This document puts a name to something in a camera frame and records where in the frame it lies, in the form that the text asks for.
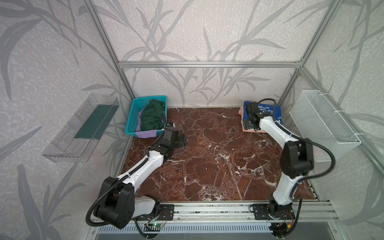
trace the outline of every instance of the white wire mesh basket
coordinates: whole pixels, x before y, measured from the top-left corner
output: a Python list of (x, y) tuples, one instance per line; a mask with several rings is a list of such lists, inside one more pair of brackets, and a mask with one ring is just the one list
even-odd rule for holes
[[(318, 90), (302, 91), (290, 115), (303, 138), (325, 146), (336, 159), (361, 144), (356, 133)], [(313, 155), (317, 162), (331, 160), (316, 146), (313, 146)]]

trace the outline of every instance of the leaf pattern wallpaper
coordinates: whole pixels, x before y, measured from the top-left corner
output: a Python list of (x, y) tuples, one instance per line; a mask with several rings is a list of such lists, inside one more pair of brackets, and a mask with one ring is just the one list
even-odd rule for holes
[[(317, 81), (382, 153), (383, 14), (383, 0), (345, 0), (306, 63)], [(310, 85), (299, 77), (282, 104), (285, 123), (292, 130), (298, 129), (289, 110), (300, 92), (307, 89), (311, 89)], [(360, 148), (339, 159), (333, 172), (326, 178), (314, 179), (313, 185), (322, 200), (331, 201), (351, 240), (384, 238), (384, 178)]]
[[(94, 2), (120, 61), (296, 61), (330, 4), (329, 0)], [(124, 72), (135, 96), (167, 95), (170, 106), (183, 107), (239, 106), (245, 99), (281, 95), (293, 69)]]
[[(0, 0), (0, 239), (79, 239), (118, 169), (131, 99), (83, 1)], [(120, 107), (87, 163), (41, 153), (90, 93)]]

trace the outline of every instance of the purple cloth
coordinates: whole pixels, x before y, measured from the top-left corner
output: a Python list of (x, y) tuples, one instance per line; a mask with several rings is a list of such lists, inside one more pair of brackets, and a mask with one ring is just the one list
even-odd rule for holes
[(157, 136), (157, 130), (147, 130), (147, 131), (140, 131), (140, 126), (141, 126), (141, 113), (143, 110), (141, 110), (137, 114), (137, 127), (136, 127), (136, 136), (139, 138), (149, 138), (149, 137), (156, 137)]

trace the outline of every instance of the red marble surface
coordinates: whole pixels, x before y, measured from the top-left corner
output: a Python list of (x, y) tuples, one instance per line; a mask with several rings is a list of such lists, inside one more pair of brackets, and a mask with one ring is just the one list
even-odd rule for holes
[[(238, 108), (171, 108), (167, 121), (188, 146), (156, 169), (136, 196), (161, 201), (269, 200), (281, 169), (281, 147), (266, 133), (243, 132)], [(122, 172), (144, 156), (155, 138), (134, 138)], [(297, 195), (315, 199), (307, 182)]]

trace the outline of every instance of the dark green garment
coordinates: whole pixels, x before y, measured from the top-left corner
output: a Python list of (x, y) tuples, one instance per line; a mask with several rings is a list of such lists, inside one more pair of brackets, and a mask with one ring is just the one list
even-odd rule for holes
[(162, 129), (164, 123), (161, 120), (163, 119), (163, 112), (165, 112), (165, 108), (165, 102), (151, 99), (149, 104), (141, 113), (140, 130), (147, 131), (153, 129)]

